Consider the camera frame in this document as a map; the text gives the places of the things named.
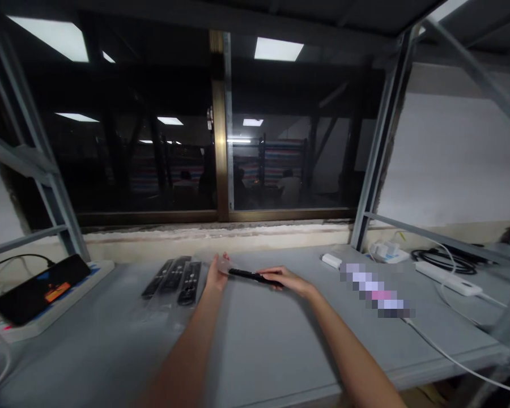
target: black device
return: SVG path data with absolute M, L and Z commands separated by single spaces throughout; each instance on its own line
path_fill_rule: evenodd
M 147 285 L 146 289 L 142 292 L 142 299 L 151 299 L 153 297 L 153 295 L 159 288 L 160 283 L 166 276 L 168 269 L 170 269 L 170 266 L 172 266 L 173 261 L 174 261 L 173 259 L 170 259 L 164 263 L 163 267 L 157 272 L 157 274 L 153 277 L 149 285 Z
M 185 264 L 190 260 L 190 256 L 181 256 L 174 260 L 163 283 L 158 289 L 160 294 L 175 292 L 177 290 L 180 286 L 183 271 L 185 270 Z
M 183 272 L 183 285 L 177 303 L 180 306 L 192 305 L 197 300 L 198 280 L 200 277 L 200 262 L 190 262 Z
M 240 276 L 242 278 L 252 279 L 259 283 L 265 283 L 265 284 L 269 284 L 272 286 L 283 287 L 283 285 L 281 283 L 276 282 L 274 280 L 265 279 L 265 277 L 263 277 L 261 274 L 258 274 L 258 273 L 248 272 L 245 270 L 235 269 L 235 268 L 229 269 L 228 273 L 233 276 Z
M 91 274 L 79 255 L 72 255 L 0 296 L 0 316 L 23 326 Z
M 486 264 L 488 262 L 487 259 L 482 258 L 480 256 L 472 255 L 471 253 L 468 253 L 461 249 L 454 248 L 454 247 L 446 245 L 446 244 L 442 244 L 442 245 L 444 245 L 446 248 L 448 248 L 448 250 L 453 255 L 458 255 L 461 258 L 463 258 L 465 261 L 472 262 L 473 264 Z M 472 245 L 474 245 L 475 247 L 483 248 L 482 244 L 472 244 Z

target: fluorescent light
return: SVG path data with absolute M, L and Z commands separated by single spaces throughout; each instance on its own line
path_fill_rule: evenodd
M 79 114 L 79 113 L 58 113 L 57 115 L 67 117 L 68 119 L 77 120 L 78 122 L 98 122 L 98 120 L 95 120 L 93 118 L 89 118 L 88 116 Z
M 244 126 L 261 126 L 264 119 L 244 119 Z
M 107 55 L 104 51 L 102 51 L 102 55 L 104 56 L 104 59 L 108 62 L 111 62 L 111 63 L 115 63 L 115 61 L 112 59 L 112 57 L 110 57 L 109 55 Z
M 89 62 L 83 33 L 70 22 L 8 16 L 29 33 L 75 62 Z
M 304 44 L 257 38 L 256 60 L 296 61 Z
M 469 1 L 469 0 L 448 0 L 445 3 L 441 4 L 440 7 L 435 9 L 435 11 L 430 13 L 429 17 L 434 18 L 436 21 L 440 21 L 440 20 L 446 18 L 451 13 L 453 13 L 455 10 L 457 10 L 459 7 L 461 7 L 467 1 Z M 423 34 L 424 32 L 425 32 L 425 28 L 422 27 L 419 30 L 419 35 Z
M 249 139 L 227 139 L 229 143 L 251 143 Z
M 165 118 L 165 117 L 159 116 L 157 119 L 160 120 L 165 125 L 179 125 L 179 126 L 183 126 L 183 123 L 181 123 L 178 118 Z

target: charger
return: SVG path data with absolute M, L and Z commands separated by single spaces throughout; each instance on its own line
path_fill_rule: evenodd
M 342 264 L 342 260 L 340 258 L 337 258 L 336 256 L 329 253 L 323 255 L 321 260 L 335 269 L 340 269 L 340 265 Z
M 369 250 L 375 261 L 385 264 L 397 264 L 410 258 L 410 254 L 400 249 L 400 245 L 390 241 L 376 241 Z

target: forearm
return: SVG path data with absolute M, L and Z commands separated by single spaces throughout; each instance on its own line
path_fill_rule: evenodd
M 197 406 L 222 298 L 221 291 L 205 288 L 189 325 L 143 399 L 143 407 Z
M 357 408 L 405 407 L 378 363 L 315 289 L 307 296 L 334 355 L 340 377 Z

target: remote control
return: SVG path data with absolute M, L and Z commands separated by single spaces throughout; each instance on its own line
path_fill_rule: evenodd
M 142 292 L 142 299 L 151 299 L 153 297 L 173 261 L 173 259 L 166 261 L 163 267 L 157 272 L 149 285 L 147 285 L 146 289 Z
M 175 292 L 180 285 L 185 264 L 191 260 L 190 256 L 176 258 L 166 275 L 164 282 L 160 285 L 159 293 Z
M 200 262 L 191 262 L 186 268 L 183 275 L 183 286 L 181 287 L 180 295 L 177 298 L 177 303 L 180 306 L 188 306 L 197 300 L 197 287 L 198 278 L 200 277 Z
M 235 269 L 235 268 L 229 269 L 228 273 L 230 275 L 240 276 L 242 278 L 252 279 L 252 280 L 257 281 L 259 283 L 269 284 L 269 285 L 277 286 L 277 287 L 283 287 L 283 285 L 281 283 L 276 282 L 274 280 L 267 280 L 267 279 L 265 279 L 263 276 L 261 276 L 258 273 L 248 272 L 248 271 L 244 271 L 244 270 L 241 270 L 241 269 Z

